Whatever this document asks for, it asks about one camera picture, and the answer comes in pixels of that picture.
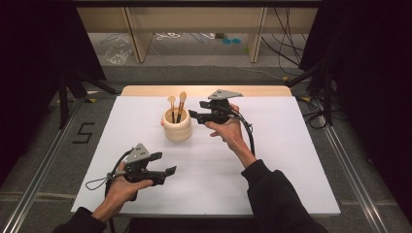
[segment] hand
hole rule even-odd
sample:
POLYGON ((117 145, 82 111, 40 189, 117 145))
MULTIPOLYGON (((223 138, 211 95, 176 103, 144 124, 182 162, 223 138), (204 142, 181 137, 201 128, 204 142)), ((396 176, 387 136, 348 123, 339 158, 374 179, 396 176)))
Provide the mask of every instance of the hand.
MULTIPOLYGON (((230 107, 235 112, 239 112, 238 106, 230 104, 230 107)), ((224 124, 208 121, 205 123, 205 126, 215 130, 215 132, 210 134, 211 137, 221 136, 223 141, 227 142, 228 147, 239 157, 245 168, 256 161, 255 156, 243 140, 239 119, 231 118, 224 124)))
MULTIPOLYGON (((124 163, 119 165, 118 171, 124 170, 124 163)), ((112 182, 105 200, 92 214, 93 217, 106 222, 118 214, 124 203, 129 201, 136 191, 153 185, 151 180, 143 180, 138 183, 128 182, 124 176, 117 176, 112 182)))

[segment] white tabletop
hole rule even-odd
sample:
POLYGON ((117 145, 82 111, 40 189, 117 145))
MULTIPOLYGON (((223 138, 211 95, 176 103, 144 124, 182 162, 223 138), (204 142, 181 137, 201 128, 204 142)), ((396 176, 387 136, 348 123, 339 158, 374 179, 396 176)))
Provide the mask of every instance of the white tabletop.
MULTIPOLYGON (((185 108, 199 113, 203 97, 188 96, 185 108)), ((295 187, 311 215, 338 215, 339 207, 315 151, 301 112, 293 97, 237 97, 254 127, 257 158, 271 170, 281 170, 295 187)), ((243 166, 220 137, 192 119, 192 135, 182 143, 169 141, 160 125, 162 112, 170 104, 166 97, 117 98, 103 135, 90 163, 72 212, 79 207, 94 210, 104 199, 104 185, 88 190, 86 182, 103 178, 118 159, 138 143, 163 157, 150 162, 150 171, 177 166, 164 185, 139 191, 137 201, 127 202, 121 214, 136 216, 251 216, 243 166)), ((244 139, 249 139, 244 130, 244 139)))

